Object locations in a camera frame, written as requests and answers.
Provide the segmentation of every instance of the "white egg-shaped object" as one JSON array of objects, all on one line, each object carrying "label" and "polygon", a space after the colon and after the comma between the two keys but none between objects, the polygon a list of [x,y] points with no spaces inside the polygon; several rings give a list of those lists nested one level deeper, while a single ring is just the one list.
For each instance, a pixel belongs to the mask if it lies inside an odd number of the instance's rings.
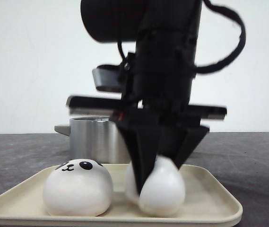
[{"label": "white egg-shaped object", "polygon": [[113,182],[108,170],[90,159],[57,167],[43,188],[46,210],[56,216],[97,216],[110,206]]},{"label": "white egg-shaped object", "polygon": [[185,199],[185,183],[170,158],[157,156],[154,168],[139,196],[139,208],[152,216],[176,213]]},{"label": "white egg-shaped object", "polygon": [[130,162],[126,169],[125,175],[125,195],[128,200],[135,204],[139,204],[139,195],[136,188],[135,177],[133,172],[132,162]]}]

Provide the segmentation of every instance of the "gray tabletop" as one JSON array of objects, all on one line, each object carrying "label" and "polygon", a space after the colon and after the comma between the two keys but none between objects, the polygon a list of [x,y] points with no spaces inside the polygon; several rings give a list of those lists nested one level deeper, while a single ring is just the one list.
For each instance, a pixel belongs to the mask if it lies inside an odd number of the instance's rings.
[{"label": "gray tabletop", "polygon": [[[0,134],[0,194],[69,160],[59,134]],[[269,133],[210,133],[186,162],[208,169],[243,205],[237,227],[269,227]]]}]

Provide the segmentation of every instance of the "metal pot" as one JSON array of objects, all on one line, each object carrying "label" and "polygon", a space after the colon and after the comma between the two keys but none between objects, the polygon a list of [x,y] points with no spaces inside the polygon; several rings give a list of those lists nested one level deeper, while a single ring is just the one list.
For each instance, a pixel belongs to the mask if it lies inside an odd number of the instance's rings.
[{"label": "metal pot", "polygon": [[70,125],[54,130],[69,136],[72,159],[89,158],[100,163],[129,163],[125,142],[108,116],[71,118]]}]

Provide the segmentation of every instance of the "plastic tray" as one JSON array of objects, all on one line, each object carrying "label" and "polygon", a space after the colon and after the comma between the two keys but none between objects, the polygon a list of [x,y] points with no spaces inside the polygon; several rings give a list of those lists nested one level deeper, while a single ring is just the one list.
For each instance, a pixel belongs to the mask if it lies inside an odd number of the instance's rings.
[{"label": "plastic tray", "polygon": [[170,218],[153,218],[142,213],[124,196],[126,164],[104,164],[114,183],[113,202],[98,217],[50,216],[45,211],[42,188],[55,166],[28,178],[0,195],[0,226],[75,226],[75,227],[231,227],[242,217],[241,204],[206,169],[183,165],[186,199],[179,212]]}]

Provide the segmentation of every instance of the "white background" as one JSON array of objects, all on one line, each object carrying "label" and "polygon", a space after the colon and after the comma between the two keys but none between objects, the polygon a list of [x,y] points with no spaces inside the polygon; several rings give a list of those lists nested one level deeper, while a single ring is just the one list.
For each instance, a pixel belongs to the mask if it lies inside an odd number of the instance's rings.
[{"label": "white background", "polygon": [[[212,131],[269,131],[269,0],[212,0],[239,12],[247,29],[242,55],[228,68],[193,82],[191,103],[225,105]],[[115,44],[95,42],[80,17],[80,0],[0,0],[0,133],[53,132],[67,123],[71,94],[95,90],[91,70],[118,64]],[[221,59],[237,45],[239,27],[203,8],[197,64]],[[124,44],[134,51],[134,44]]]}]

